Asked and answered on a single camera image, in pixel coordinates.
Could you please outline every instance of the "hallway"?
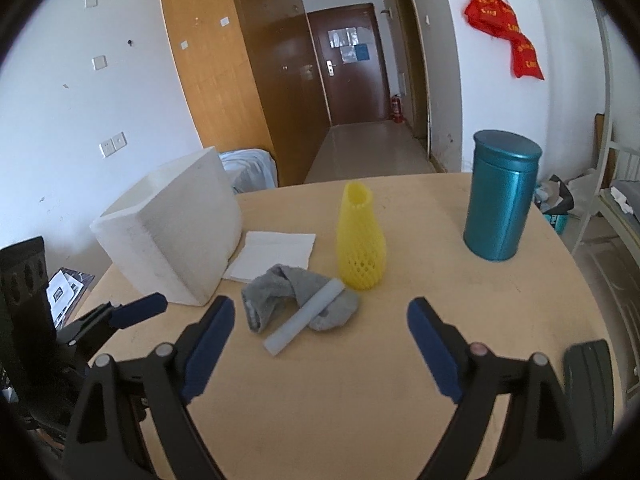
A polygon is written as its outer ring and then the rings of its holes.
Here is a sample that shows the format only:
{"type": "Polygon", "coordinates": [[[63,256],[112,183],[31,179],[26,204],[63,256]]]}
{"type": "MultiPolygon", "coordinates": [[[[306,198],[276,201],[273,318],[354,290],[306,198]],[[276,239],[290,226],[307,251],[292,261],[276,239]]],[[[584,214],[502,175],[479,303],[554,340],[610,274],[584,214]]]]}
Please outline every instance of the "hallway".
{"type": "Polygon", "coordinates": [[[416,173],[436,171],[405,124],[344,124],[329,130],[305,184],[416,173]]]}

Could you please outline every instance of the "red fire extinguisher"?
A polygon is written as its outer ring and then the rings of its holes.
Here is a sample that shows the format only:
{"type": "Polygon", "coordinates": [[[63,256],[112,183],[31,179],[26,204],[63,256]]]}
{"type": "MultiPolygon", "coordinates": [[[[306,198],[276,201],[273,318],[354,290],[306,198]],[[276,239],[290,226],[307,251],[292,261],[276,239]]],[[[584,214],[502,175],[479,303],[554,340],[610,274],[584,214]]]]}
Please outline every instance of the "red fire extinguisher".
{"type": "Polygon", "coordinates": [[[400,94],[396,94],[391,98],[391,109],[394,115],[394,122],[397,124],[404,123],[404,117],[402,116],[402,101],[400,100],[400,94]]]}

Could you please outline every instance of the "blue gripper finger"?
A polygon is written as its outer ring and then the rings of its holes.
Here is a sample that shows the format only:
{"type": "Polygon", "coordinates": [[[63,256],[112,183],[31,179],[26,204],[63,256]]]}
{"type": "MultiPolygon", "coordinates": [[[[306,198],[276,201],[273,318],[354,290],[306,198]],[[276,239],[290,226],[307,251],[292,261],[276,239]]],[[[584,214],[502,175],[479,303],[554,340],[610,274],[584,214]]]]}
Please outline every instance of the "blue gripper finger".
{"type": "MultiPolygon", "coordinates": [[[[458,404],[463,396],[460,385],[461,363],[446,343],[447,336],[452,335],[450,329],[455,328],[445,325],[424,298],[413,300],[409,304],[406,320],[440,393],[458,404]]],[[[458,335],[462,340],[461,350],[464,351],[466,343],[459,332],[458,335]]]]}
{"type": "Polygon", "coordinates": [[[184,385],[180,396],[185,404],[189,404],[204,392],[236,322],[234,302],[229,298],[221,298],[221,302],[217,309],[214,302],[210,311],[200,321],[208,322],[209,325],[196,341],[193,351],[184,363],[184,385]]]}
{"type": "Polygon", "coordinates": [[[115,308],[109,318],[109,326],[112,328],[128,328],[145,319],[162,314],[166,308],[166,298],[156,292],[146,298],[115,308]]]}

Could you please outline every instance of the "gray sock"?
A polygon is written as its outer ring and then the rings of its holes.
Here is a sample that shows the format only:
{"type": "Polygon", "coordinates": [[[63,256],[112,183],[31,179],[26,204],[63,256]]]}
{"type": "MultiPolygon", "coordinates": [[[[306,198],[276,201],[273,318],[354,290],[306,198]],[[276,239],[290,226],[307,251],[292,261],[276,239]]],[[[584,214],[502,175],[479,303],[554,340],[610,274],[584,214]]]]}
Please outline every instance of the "gray sock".
{"type": "MultiPolygon", "coordinates": [[[[285,300],[294,298],[298,306],[304,305],[330,278],[299,267],[276,265],[242,289],[242,302],[249,329],[260,333],[271,317],[284,308],[285,300]]],[[[344,291],[316,316],[309,328],[329,330],[344,325],[358,309],[359,297],[351,289],[344,291]]]]}

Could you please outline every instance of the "metal tin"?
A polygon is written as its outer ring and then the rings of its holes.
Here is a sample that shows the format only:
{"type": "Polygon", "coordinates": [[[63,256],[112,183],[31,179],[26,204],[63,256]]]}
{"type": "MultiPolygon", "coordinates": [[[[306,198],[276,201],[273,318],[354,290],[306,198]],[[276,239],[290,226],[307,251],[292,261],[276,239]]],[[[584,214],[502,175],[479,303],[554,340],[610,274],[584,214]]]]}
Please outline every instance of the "metal tin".
{"type": "Polygon", "coordinates": [[[492,262],[518,250],[538,177],[542,149],[510,132],[474,135],[474,173],[464,239],[469,249],[492,262]]]}

